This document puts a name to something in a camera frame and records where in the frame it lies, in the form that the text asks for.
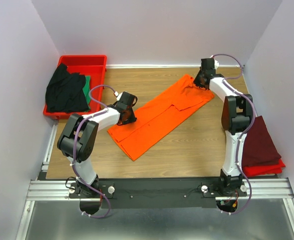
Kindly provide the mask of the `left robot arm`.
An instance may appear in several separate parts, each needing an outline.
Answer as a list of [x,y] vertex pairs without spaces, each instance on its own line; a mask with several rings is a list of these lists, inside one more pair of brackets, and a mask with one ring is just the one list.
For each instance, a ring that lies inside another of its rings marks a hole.
[[75,194],[90,198],[99,195],[99,178],[90,162],[97,133],[110,126],[122,126],[134,123],[133,106],[138,98],[128,92],[122,92],[113,104],[103,110],[88,115],[72,114],[57,143],[57,148],[70,161],[76,175],[76,186],[69,187]]

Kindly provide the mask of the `orange t-shirt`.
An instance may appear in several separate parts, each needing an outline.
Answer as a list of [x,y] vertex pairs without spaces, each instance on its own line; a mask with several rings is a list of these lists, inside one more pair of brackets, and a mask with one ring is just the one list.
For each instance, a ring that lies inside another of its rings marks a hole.
[[193,77],[186,74],[138,108],[134,123],[115,125],[108,134],[135,161],[213,98],[212,91],[197,87]]

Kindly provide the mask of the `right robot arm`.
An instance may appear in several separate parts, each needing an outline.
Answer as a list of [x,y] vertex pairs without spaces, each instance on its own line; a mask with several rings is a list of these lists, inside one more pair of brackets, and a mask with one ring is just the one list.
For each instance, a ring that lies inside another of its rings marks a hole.
[[229,84],[222,74],[216,72],[218,67],[219,63],[213,56],[201,59],[193,83],[212,91],[223,101],[221,125],[225,130],[226,151],[216,189],[221,195],[229,195],[242,185],[243,147],[247,132],[255,120],[255,109],[252,96],[243,94]]

